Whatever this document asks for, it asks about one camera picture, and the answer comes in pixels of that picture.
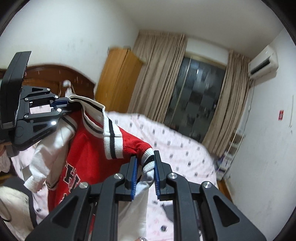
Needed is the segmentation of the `person's left hand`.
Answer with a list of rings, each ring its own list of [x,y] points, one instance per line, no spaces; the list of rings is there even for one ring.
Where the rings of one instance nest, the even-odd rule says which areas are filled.
[[[11,142],[1,143],[1,164],[6,163],[11,158],[12,145]]]

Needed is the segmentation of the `person's right hand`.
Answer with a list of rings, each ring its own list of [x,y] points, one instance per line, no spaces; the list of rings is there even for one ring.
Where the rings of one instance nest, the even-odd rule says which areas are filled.
[[[137,241],[148,241],[145,237],[139,237]]]

